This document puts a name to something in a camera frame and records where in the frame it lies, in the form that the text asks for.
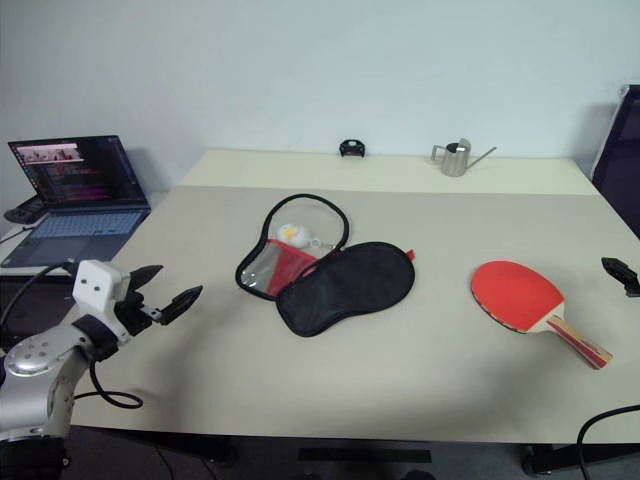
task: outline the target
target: black eye mask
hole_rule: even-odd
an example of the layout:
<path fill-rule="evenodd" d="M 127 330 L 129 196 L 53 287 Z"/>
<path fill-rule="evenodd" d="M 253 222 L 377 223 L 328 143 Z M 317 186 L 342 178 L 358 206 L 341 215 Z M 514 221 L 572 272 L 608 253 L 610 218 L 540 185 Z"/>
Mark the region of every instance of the black eye mask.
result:
<path fill-rule="evenodd" d="M 342 222 L 339 241 L 320 258 L 269 238 L 274 214 L 295 199 L 319 202 Z M 415 279 L 407 254 L 383 242 L 342 250 L 348 233 L 346 216 L 328 200 L 309 194 L 285 198 L 269 212 L 257 245 L 236 269 L 236 282 L 254 295 L 275 300 L 287 326 L 302 337 L 317 335 L 344 318 L 384 310 L 402 300 Z"/>

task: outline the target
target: beige table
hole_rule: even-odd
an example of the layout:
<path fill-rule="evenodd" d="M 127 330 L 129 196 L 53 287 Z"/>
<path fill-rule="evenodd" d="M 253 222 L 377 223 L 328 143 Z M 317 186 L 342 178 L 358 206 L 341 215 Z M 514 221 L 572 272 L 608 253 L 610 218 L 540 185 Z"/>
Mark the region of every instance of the beige table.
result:
<path fill-rule="evenodd" d="M 321 160 L 295 154 L 205 155 L 115 260 L 128 268 L 165 265 L 143 290 L 152 305 L 196 284 L 205 286 L 203 296 L 171 326 L 154 326 L 99 365 L 105 388 L 141 395 L 144 408 L 122 411 L 86 399 L 76 405 L 75 424 L 569 443 L 586 418 L 640 400 L 640 301 L 625 297 L 600 265 L 601 256 L 640 265 L 638 241 L 570 161 L 522 160 L 528 172 L 523 176 L 520 160 L 486 159 L 485 173 L 479 168 L 477 176 L 493 171 L 491 190 L 499 193 L 485 192 L 488 187 L 474 180 L 472 171 L 459 179 L 439 178 L 433 165 L 417 158 L 367 163 L 371 159 L 325 156 L 322 166 L 335 176 L 309 175 L 300 167 L 304 175 L 291 178 L 298 169 L 291 165 L 308 161 L 318 171 Z M 244 164 L 238 167 L 238 161 Z M 359 164 L 344 167 L 341 162 L 347 161 Z M 385 167 L 385 161 L 391 163 Z M 406 164 L 399 168 L 402 161 Z M 562 184 L 553 175 L 540 175 L 533 162 L 541 162 L 548 174 L 565 176 L 569 193 L 549 191 L 550 184 L 558 189 Z M 288 177 L 263 175 L 284 163 L 290 164 Z M 387 174 L 375 180 L 369 165 L 386 168 Z M 345 173 L 350 169 L 354 173 Z M 403 172 L 405 181 L 398 178 Z M 416 180 L 418 172 L 423 183 Z M 540 181 L 549 179 L 540 186 L 542 194 L 535 193 L 531 172 L 538 172 Z M 370 187 L 356 188 L 353 182 L 367 175 Z M 279 178 L 288 188 L 300 188 L 274 188 Z M 332 178 L 341 180 L 323 183 Z M 386 179 L 391 193 L 382 190 Z M 456 194 L 443 193 L 449 181 L 461 181 L 451 184 Z M 517 193 L 518 182 L 525 193 Z M 253 247 L 269 208 L 301 189 L 346 212 L 353 226 L 349 244 L 381 240 L 415 249 L 416 283 L 403 302 L 300 338 L 272 303 L 235 285 L 235 267 Z M 553 334 L 518 335 L 483 313 L 469 293 L 469 278 L 476 266 L 499 258 L 533 266 L 552 279 L 567 297 L 567 319 L 615 355 L 611 364 L 594 371 Z M 89 389 L 85 378 L 78 392 Z M 588 441 L 640 442 L 640 419 L 598 424 Z"/>

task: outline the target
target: black clip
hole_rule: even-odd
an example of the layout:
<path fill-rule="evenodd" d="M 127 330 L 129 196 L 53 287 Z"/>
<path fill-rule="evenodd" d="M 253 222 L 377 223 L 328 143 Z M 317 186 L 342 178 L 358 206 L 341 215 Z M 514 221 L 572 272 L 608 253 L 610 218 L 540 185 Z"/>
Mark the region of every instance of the black clip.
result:
<path fill-rule="evenodd" d="M 624 285 L 627 297 L 640 297 L 638 275 L 617 258 L 602 257 L 602 266 L 609 275 Z"/>
<path fill-rule="evenodd" d="M 340 144 L 340 156 L 364 157 L 364 143 L 360 140 L 345 140 Z"/>

